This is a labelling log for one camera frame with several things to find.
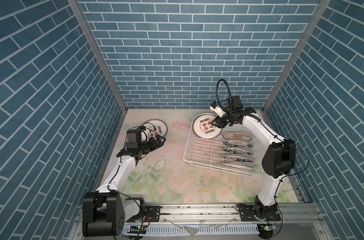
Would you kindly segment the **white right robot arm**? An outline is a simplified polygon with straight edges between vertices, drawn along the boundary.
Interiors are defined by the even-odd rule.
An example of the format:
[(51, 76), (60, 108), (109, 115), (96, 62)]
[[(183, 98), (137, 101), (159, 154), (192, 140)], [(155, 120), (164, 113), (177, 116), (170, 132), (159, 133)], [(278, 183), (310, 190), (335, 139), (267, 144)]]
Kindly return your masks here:
[(220, 106), (210, 107), (210, 110), (218, 115), (214, 119), (214, 126), (223, 129), (227, 125), (242, 124), (261, 142), (265, 177), (261, 191), (256, 196), (254, 215), (258, 220), (269, 218), (278, 211), (277, 196), (283, 179), (295, 166), (295, 142), (274, 132), (250, 107), (241, 108), (232, 114), (225, 113)]

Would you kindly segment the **white wire dish rack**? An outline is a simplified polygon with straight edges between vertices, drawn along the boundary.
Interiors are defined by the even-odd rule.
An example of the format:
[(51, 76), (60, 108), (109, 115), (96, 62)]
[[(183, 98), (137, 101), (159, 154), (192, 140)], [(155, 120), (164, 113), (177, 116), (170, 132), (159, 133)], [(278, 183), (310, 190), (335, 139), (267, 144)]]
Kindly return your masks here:
[[(250, 151), (253, 153), (253, 155), (242, 156), (237, 154), (225, 153), (224, 152), (225, 148), (234, 148), (234, 147), (225, 146), (223, 142), (236, 141), (236, 140), (224, 139), (223, 135), (227, 133), (240, 133), (252, 137), (252, 140), (248, 142), (254, 145), (252, 148), (247, 148), (247, 149), (236, 148), (236, 149), (243, 149)], [(240, 156), (252, 159), (254, 161), (253, 163), (242, 163), (242, 164), (253, 166), (254, 170), (227, 168), (226, 166), (223, 166), (224, 156)], [(261, 164), (263, 156), (264, 152), (262, 144), (258, 140), (258, 138), (246, 127), (233, 126), (233, 127), (227, 127), (224, 130), (222, 130), (222, 133), (214, 139), (199, 138), (194, 134), (193, 129), (191, 129), (189, 132), (187, 146), (184, 154), (184, 161), (192, 166), (232, 173), (236, 175), (242, 175), (246, 177), (252, 177), (252, 176), (264, 175), (264, 171)]]

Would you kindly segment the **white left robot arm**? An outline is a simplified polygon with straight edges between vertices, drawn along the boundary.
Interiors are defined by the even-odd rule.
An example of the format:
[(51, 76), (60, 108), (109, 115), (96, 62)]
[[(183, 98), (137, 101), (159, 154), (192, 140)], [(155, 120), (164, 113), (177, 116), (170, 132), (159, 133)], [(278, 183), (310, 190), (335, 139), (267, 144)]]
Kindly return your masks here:
[(82, 234), (84, 237), (118, 236), (129, 219), (145, 217), (142, 197), (124, 194), (123, 187), (143, 155), (161, 148), (165, 137), (155, 136), (147, 141), (128, 141), (117, 154), (117, 163), (96, 191), (86, 193), (82, 207)]

